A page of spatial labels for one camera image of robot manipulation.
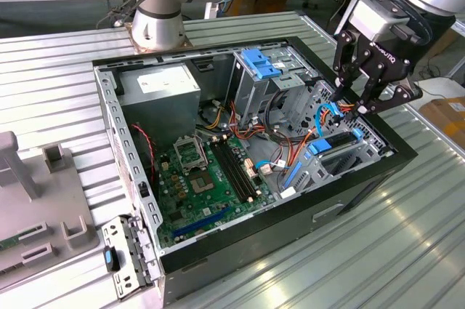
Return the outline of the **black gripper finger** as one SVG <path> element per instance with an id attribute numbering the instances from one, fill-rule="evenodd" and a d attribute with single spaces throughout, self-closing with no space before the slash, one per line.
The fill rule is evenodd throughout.
<path id="1" fill-rule="evenodd" d="M 337 72 L 336 90 L 331 96 L 331 102 L 342 99 L 344 93 L 351 88 L 355 80 L 355 64 L 352 57 L 360 34 L 353 30 L 343 30 L 337 36 L 336 52 L 333 60 L 333 70 Z"/>
<path id="2" fill-rule="evenodd" d="M 381 94 L 389 86 L 388 81 L 381 80 L 385 72 L 379 70 L 369 76 L 363 71 L 362 74 L 367 76 L 368 80 L 362 95 L 355 103 L 354 117 L 380 113 L 423 97 L 421 88 L 404 78 L 394 82 L 390 98 L 381 99 Z"/>

